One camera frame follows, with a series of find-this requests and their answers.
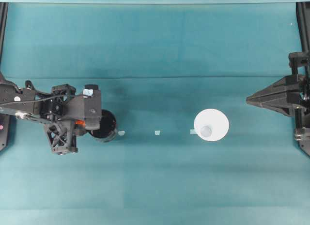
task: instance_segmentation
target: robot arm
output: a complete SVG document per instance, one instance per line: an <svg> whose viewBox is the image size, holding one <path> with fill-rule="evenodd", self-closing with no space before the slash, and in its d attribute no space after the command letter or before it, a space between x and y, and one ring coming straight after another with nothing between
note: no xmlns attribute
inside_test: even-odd
<svg viewBox="0 0 310 225"><path fill-rule="evenodd" d="M31 81L19 88L0 73L0 113L41 123L52 153L76 153L77 136L87 132L108 142L116 136L113 114L101 110L101 92L97 85L86 85L81 94L68 84L52 87L51 93L37 91Z"/></svg>

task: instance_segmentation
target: orange part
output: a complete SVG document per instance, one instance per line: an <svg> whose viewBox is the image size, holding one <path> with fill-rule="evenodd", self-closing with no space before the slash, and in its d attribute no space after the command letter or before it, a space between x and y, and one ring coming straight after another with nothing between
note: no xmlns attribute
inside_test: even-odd
<svg viewBox="0 0 310 225"><path fill-rule="evenodd" d="M77 125L85 126L85 121L77 120L77 121L76 121L76 124L77 124Z"/></svg>

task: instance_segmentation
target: black metal frame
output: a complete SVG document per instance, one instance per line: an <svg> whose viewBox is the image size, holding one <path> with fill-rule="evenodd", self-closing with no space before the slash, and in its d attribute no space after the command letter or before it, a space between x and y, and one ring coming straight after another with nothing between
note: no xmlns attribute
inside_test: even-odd
<svg viewBox="0 0 310 225"><path fill-rule="evenodd" d="M8 3L0 3L0 64L2 59L2 49L3 49L8 6L9 6ZM0 130L0 151L2 151L8 144L10 120L11 120L10 115L0 114L0 127L2 128Z"/></svg>

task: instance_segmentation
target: cable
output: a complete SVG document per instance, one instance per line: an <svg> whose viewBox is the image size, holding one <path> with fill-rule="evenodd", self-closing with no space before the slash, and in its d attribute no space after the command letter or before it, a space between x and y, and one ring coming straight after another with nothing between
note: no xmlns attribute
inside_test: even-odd
<svg viewBox="0 0 310 225"><path fill-rule="evenodd" d="M86 96L87 98L90 98L90 96L84 95L84 94L81 94L81 95L55 95L55 96L49 96L49 97L38 99L38 100L11 101L11 102L6 102L6 103L0 103L0 106L12 105L12 104L23 104L23 103L35 103L35 102L39 102L39 101L51 100L54 98L65 97L65 96L66 97Z"/></svg>

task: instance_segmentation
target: teal table surface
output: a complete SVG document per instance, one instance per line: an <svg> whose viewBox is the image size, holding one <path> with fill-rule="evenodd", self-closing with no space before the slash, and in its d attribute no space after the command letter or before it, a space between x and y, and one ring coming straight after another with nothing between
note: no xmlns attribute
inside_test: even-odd
<svg viewBox="0 0 310 225"><path fill-rule="evenodd" d="M125 135L57 156L41 125L13 120L0 224L309 224L294 121L245 103L300 50L294 3L10 4L2 73L48 92L98 84ZM230 121L218 142L190 134L207 108Z"/></svg>

